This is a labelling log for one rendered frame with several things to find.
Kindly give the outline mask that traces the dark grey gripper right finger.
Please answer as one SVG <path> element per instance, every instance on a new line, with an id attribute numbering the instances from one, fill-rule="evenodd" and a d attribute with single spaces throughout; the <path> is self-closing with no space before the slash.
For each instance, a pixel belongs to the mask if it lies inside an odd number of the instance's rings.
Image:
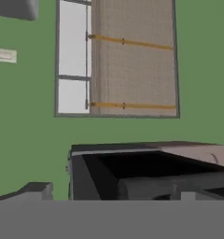
<path id="1" fill-rule="evenodd" d="M 173 185 L 172 200 L 180 201 L 224 201 L 224 188 L 202 189 L 193 185 Z"/>

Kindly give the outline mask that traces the grey framed window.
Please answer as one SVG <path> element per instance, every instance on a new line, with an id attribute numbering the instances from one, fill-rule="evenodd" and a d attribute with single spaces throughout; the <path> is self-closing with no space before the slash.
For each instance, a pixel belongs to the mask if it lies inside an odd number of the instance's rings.
<path id="1" fill-rule="evenodd" d="M 58 117 L 159 118 L 96 116 L 91 113 L 91 0 L 56 0 L 55 114 Z M 178 69 L 177 69 L 178 110 Z"/>

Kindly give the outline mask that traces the black and silver microwave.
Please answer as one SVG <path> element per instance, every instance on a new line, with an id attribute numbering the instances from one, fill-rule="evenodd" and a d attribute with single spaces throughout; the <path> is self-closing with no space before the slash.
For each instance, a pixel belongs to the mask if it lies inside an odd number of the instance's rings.
<path id="1" fill-rule="evenodd" d="M 224 188 L 224 146 L 219 144 L 73 145 L 68 161 L 76 155 L 84 159 L 100 200 L 170 201 L 174 184 Z"/>

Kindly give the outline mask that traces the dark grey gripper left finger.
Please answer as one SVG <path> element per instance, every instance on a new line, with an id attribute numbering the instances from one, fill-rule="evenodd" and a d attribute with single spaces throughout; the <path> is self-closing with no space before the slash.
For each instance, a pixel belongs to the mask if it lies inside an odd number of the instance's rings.
<path id="1" fill-rule="evenodd" d="M 29 182 L 21 189 L 0 196 L 0 201 L 52 200 L 52 182 Z"/>

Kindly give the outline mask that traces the white wall switch plate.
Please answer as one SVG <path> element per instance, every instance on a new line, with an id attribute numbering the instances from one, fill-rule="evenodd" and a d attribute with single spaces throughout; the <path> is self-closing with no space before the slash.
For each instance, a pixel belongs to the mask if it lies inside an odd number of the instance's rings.
<path id="1" fill-rule="evenodd" d="M 16 63 L 17 51 L 12 49 L 0 49 L 0 62 Z"/>

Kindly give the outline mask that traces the beige window blind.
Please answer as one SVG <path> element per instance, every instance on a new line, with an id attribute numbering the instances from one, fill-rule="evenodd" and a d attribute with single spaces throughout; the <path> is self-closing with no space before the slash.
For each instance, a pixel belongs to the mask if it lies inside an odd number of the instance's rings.
<path id="1" fill-rule="evenodd" d="M 175 37 L 175 0 L 91 0 L 91 113 L 176 118 Z"/>

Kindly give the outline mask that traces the dark grey microwave door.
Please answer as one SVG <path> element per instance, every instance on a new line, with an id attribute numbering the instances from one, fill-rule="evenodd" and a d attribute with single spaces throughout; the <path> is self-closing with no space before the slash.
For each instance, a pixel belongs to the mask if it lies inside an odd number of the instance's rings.
<path id="1" fill-rule="evenodd" d="M 100 200 L 88 167 L 81 155 L 72 156 L 68 161 L 70 200 Z"/>

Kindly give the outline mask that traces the grey wall cupboard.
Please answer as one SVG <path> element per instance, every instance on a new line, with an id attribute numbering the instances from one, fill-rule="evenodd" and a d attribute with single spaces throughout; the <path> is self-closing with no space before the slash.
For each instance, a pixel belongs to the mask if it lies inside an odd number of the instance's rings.
<path id="1" fill-rule="evenodd" d="M 0 16 L 34 21 L 39 15 L 39 0 L 0 0 Z"/>

